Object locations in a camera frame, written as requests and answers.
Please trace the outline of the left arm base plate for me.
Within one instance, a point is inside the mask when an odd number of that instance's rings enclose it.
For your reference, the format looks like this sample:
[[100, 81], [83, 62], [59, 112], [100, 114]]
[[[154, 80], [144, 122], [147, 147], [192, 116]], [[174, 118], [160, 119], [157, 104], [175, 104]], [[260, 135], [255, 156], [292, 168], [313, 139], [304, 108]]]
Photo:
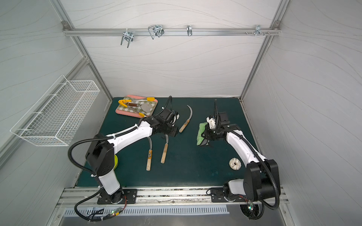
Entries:
[[100, 189], [98, 205], [108, 204], [135, 204], [137, 197], [137, 189], [122, 189], [120, 188], [112, 195], [109, 195], [104, 188]]

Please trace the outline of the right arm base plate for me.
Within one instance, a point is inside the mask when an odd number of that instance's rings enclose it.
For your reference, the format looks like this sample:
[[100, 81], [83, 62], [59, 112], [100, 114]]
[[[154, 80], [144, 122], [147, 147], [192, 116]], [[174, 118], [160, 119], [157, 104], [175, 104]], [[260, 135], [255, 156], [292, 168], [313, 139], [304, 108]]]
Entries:
[[221, 187], [211, 187], [206, 191], [206, 194], [210, 196], [212, 203], [246, 202], [246, 199], [240, 195], [228, 194]]

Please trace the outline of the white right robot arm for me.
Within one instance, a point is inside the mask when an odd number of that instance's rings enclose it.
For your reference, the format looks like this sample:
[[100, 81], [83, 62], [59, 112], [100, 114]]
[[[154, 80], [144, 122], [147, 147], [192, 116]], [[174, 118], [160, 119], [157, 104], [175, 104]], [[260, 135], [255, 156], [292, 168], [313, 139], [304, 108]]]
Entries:
[[219, 112], [214, 104], [213, 114], [200, 124], [197, 145], [207, 146], [210, 141], [225, 140], [238, 154], [237, 160], [246, 167], [243, 179], [228, 181], [222, 189], [226, 202], [243, 199], [248, 205], [261, 202], [271, 210], [279, 208], [281, 186], [279, 167], [273, 159], [260, 154], [247, 140], [241, 128], [229, 121], [226, 112]]

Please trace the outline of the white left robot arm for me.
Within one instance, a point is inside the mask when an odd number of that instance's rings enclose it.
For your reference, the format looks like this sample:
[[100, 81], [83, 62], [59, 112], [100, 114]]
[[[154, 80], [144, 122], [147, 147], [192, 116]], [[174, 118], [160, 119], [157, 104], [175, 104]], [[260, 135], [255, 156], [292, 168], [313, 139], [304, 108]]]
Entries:
[[[101, 191], [113, 195], [121, 191], [114, 172], [114, 156], [127, 146], [157, 133], [175, 137], [178, 133], [178, 127], [175, 126], [178, 118], [178, 112], [164, 108], [156, 115], [141, 118], [137, 124], [121, 132], [75, 142], [68, 149], [68, 158], [74, 166], [93, 175], [98, 180]], [[72, 151], [76, 146], [88, 142], [95, 143], [94, 151], [96, 152], [87, 154], [90, 169], [80, 165], [72, 156]]]

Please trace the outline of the green and black rag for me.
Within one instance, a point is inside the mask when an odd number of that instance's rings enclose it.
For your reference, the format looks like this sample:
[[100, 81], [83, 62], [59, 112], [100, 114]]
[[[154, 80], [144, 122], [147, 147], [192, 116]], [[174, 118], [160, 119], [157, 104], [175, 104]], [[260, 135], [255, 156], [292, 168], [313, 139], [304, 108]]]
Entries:
[[197, 135], [197, 146], [208, 146], [209, 145], [209, 140], [206, 139], [205, 137], [203, 137], [207, 125], [208, 125], [207, 122], [199, 124], [199, 130], [198, 130], [198, 135]]

